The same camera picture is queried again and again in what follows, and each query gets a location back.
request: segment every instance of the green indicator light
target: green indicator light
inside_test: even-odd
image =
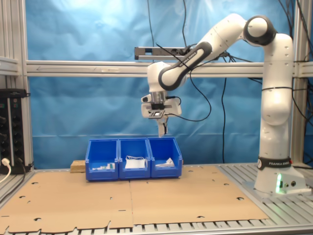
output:
[[[279,193],[279,188],[280,188],[280,181],[282,179],[282,174],[278,174],[277,176],[277,182],[276,182],[276,193]]]

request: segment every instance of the black strap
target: black strap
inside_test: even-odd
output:
[[[262,89],[262,91],[272,90],[272,89],[291,89],[292,90],[292,87],[269,87],[269,88]]]
[[[287,157],[284,159],[269,159],[259,157],[258,168],[263,170],[265,167],[269,168],[287,168],[291,166],[291,158]]]

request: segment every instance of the white object in bin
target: white object in bin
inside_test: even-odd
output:
[[[102,165],[100,167],[93,168],[92,170],[106,170],[106,169],[115,169],[115,164],[114,163],[108,163],[107,166]]]
[[[146,160],[143,157],[126,156],[125,169],[145,168]]]
[[[166,163],[157,164],[156,167],[175,167],[174,162],[171,158],[169,158]]]

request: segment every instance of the metal table surface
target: metal table surface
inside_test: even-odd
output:
[[[78,230],[60,235],[100,235],[100,234],[313,234],[313,196],[290,196],[285,198],[269,199],[260,202],[242,187],[243,182],[256,179],[256,164],[216,164],[230,180],[245,193],[269,219],[218,221],[202,223],[176,223],[176,224],[149,224],[135,225],[133,228],[110,229],[110,225],[103,229]],[[313,170],[298,169],[307,178],[313,178]],[[35,170],[27,174],[21,187],[37,172],[69,171],[61,170]],[[0,185],[0,199],[22,179],[22,175],[12,175],[4,184]],[[0,208],[10,197],[0,204]],[[16,235],[48,235],[40,231],[36,233],[18,233]]]

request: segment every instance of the white cable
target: white cable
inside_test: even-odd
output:
[[[4,159],[2,159],[1,163],[2,163],[4,166],[6,166],[7,168],[9,168],[9,172],[8,172],[8,174],[0,181],[0,184],[1,184],[3,181],[5,181],[5,180],[9,177],[9,175],[11,174],[10,161],[9,161],[8,159],[4,158]]]

